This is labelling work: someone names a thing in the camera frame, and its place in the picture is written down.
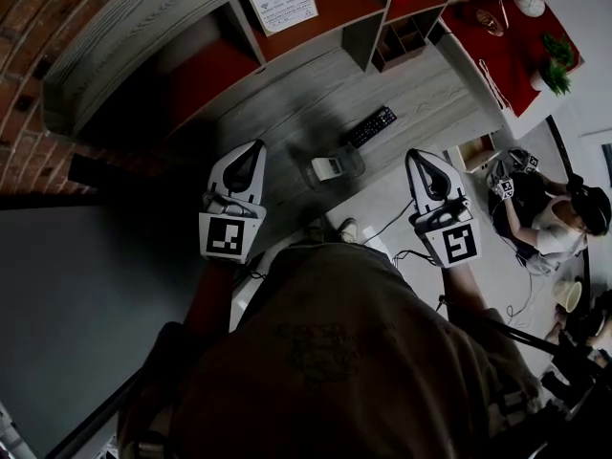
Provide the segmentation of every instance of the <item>white pot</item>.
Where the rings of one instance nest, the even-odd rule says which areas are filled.
[[[532,88],[534,90],[538,90],[538,92],[542,92],[543,90],[549,88],[549,86],[544,81],[544,78],[542,78],[542,75],[540,74],[539,70],[535,70],[530,81],[532,84]]]
[[[565,311],[572,313],[580,302],[582,283],[560,280],[553,287],[553,296],[557,303],[565,308]]]

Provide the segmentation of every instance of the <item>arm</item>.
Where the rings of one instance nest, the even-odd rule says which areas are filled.
[[[513,232],[514,237],[523,243],[536,247],[537,229],[525,228],[521,226],[518,215],[514,210],[512,199],[506,199],[504,201],[504,205],[506,206],[506,214],[508,215],[508,224],[510,225],[510,229]]]
[[[228,334],[232,291],[233,266],[210,260],[202,271],[184,322],[201,344],[209,346]]]
[[[542,175],[539,172],[536,172],[536,174],[540,179],[542,179],[542,182],[544,183],[544,190],[546,190],[549,194],[555,195],[555,196],[569,195],[566,184],[559,184],[558,182],[553,182],[548,177],[546,177],[545,175]]]
[[[601,343],[601,341],[605,338],[606,335],[610,334],[610,332],[612,332],[612,317],[608,318],[608,320],[605,322],[605,325],[603,325],[603,328],[601,328],[601,331],[595,337],[591,337],[590,339],[588,339],[586,341],[586,344],[589,347],[596,347]]]
[[[480,293],[480,289],[478,289],[468,264],[442,269],[442,279],[448,302],[475,313],[483,313],[487,310],[487,304]]]

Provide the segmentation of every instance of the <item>white sneaker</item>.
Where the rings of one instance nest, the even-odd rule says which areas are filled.
[[[343,243],[352,243],[357,245],[357,237],[360,227],[353,218],[348,218],[338,229],[338,235]]]

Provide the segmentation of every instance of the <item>sign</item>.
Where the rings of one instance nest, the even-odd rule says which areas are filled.
[[[251,0],[266,36],[318,16],[315,0]]]

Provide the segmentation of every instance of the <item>shoe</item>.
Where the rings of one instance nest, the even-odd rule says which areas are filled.
[[[304,238],[306,240],[323,243],[325,241],[325,229],[323,228],[323,221],[321,218],[317,218],[304,230]]]
[[[357,245],[357,236],[360,227],[353,218],[348,218],[342,223],[338,229],[338,235],[343,243],[352,243]]]

